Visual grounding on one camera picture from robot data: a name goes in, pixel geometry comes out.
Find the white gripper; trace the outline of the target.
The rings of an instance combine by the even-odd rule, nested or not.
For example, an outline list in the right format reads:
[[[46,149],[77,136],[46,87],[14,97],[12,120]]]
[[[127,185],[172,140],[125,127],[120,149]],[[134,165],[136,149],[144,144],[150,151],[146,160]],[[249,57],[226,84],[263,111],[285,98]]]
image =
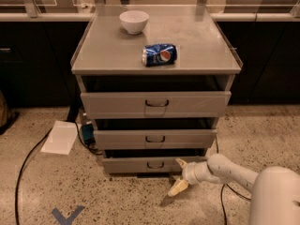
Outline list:
[[[203,181],[206,181],[207,178],[210,176],[210,172],[207,167],[206,162],[189,162],[187,163],[181,158],[177,158],[175,160],[182,171],[182,178],[178,178],[171,189],[168,192],[169,197],[174,197],[180,192],[186,190],[188,188],[188,184],[196,185],[200,184]]]

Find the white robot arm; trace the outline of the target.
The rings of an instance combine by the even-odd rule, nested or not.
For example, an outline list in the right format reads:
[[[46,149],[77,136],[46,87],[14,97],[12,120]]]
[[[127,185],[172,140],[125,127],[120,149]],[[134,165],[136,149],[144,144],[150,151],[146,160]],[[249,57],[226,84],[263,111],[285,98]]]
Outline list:
[[[204,162],[185,162],[178,158],[182,175],[168,195],[173,197],[189,185],[201,182],[226,184],[234,181],[250,194],[249,225],[300,225],[300,175],[273,166],[254,172],[221,154]]]

